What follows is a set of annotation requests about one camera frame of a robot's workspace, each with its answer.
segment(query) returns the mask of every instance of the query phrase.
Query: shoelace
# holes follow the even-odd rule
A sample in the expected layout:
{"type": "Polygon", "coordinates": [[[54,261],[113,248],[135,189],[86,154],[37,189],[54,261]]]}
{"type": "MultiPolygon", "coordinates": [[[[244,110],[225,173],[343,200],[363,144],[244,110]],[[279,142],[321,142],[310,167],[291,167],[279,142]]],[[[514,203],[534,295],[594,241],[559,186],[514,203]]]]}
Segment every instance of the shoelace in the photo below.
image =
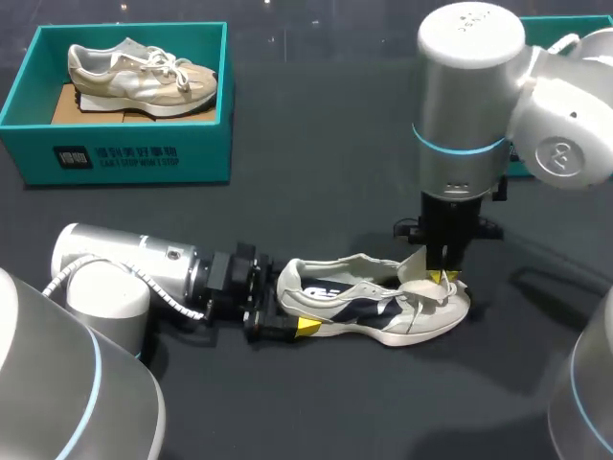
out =
{"type": "MultiPolygon", "coordinates": [[[[443,299],[437,300],[439,304],[441,304],[445,299],[448,299],[449,297],[455,295],[458,292],[458,287],[455,283],[449,282],[449,278],[447,277],[447,273],[445,271],[443,271],[442,282],[447,285],[447,293],[443,299]]],[[[400,288],[398,290],[390,291],[389,294],[384,294],[383,297],[397,297],[398,295],[400,295],[400,299],[404,300],[409,305],[417,302],[417,307],[414,307],[415,314],[413,315],[413,319],[411,319],[411,324],[407,329],[408,333],[409,331],[411,331],[411,328],[413,328],[413,324],[415,324],[415,321],[417,320],[418,316],[420,316],[421,312],[423,311],[423,299],[427,297],[420,295],[414,290],[403,289],[403,286],[405,285],[400,285],[400,288]]]]}
{"type": "Polygon", "coordinates": [[[180,67],[181,64],[191,64],[190,60],[183,57],[177,59],[175,55],[155,46],[149,46],[148,50],[150,50],[148,61],[141,65],[141,70],[161,70],[164,72],[164,77],[173,74],[176,77],[176,85],[181,91],[190,89],[188,73],[180,67]]]}

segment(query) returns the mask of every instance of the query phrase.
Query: white sneaker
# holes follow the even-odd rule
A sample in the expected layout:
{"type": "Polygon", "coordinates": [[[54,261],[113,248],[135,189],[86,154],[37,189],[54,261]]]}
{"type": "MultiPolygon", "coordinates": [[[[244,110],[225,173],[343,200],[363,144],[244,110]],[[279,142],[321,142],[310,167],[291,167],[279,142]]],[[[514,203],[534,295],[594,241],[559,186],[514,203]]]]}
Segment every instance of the white sneaker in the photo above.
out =
{"type": "Polygon", "coordinates": [[[311,320],[298,334],[361,333],[392,347],[412,345],[453,329],[470,306],[464,283],[443,274],[437,285],[425,267],[425,247],[402,263],[364,254],[294,259],[279,277],[277,296],[285,312],[311,320]]]}
{"type": "Polygon", "coordinates": [[[217,74],[127,38],[107,50],[72,45],[68,73],[82,111],[144,111],[156,118],[204,110],[215,102],[217,74]]]}

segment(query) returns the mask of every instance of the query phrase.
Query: cardboard insert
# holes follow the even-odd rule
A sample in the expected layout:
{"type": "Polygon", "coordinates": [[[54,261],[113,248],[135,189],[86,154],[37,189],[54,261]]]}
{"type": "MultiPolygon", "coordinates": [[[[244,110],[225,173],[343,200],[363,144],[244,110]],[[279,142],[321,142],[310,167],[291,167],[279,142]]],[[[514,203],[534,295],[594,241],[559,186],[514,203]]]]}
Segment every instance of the cardboard insert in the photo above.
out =
{"type": "Polygon", "coordinates": [[[91,112],[79,110],[77,92],[72,83],[64,84],[57,101],[52,125],[105,125],[110,123],[213,122],[216,109],[176,118],[155,120],[139,112],[91,112]]]}

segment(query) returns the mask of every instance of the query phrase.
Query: shoe sole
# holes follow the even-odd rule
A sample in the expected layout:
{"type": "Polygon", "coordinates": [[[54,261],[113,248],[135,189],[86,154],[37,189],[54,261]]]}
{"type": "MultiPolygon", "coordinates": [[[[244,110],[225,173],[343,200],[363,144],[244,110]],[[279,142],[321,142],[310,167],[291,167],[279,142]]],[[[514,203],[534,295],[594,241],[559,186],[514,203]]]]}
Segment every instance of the shoe sole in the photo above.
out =
{"type": "Polygon", "coordinates": [[[174,118],[203,112],[216,104],[216,93],[206,99],[181,105],[154,105],[129,98],[103,98],[77,92],[81,112],[140,112],[154,118],[174,118]]]}
{"type": "Polygon", "coordinates": [[[365,334],[388,347],[406,347],[408,345],[415,345],[417,343],[425,342],[426,340],[430,340],[451,331],[466,318],[467,314],[468,310],[464,316],[453,323],[439,328],[436,331],[430,331],[427,333],[386,333],[385,331],[369,328],[367,326],[361,326],[359,324],[322,323],[319,330],[313,335],[310,335],[310,337],[332,337],[340,334],[356,333],[365,334]]]}

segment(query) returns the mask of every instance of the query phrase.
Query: shoe insole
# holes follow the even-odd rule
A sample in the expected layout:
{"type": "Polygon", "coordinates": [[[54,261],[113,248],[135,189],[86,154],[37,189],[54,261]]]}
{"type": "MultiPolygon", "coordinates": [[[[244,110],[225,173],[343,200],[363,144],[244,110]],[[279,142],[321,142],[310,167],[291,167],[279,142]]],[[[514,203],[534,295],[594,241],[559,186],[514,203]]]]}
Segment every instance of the shoe insole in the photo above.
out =
{"type": "MultiPolygon", "coordinates": [[[[396,289],[400,286],[400,281],[398,278],[388,278],[378,285],[386,289],[396,289]]],[[[338,294],[353,288],[353,285],[317,278],[303,278],[302,288],[307,295],[321,299],[333,299],[338,294]]]]}

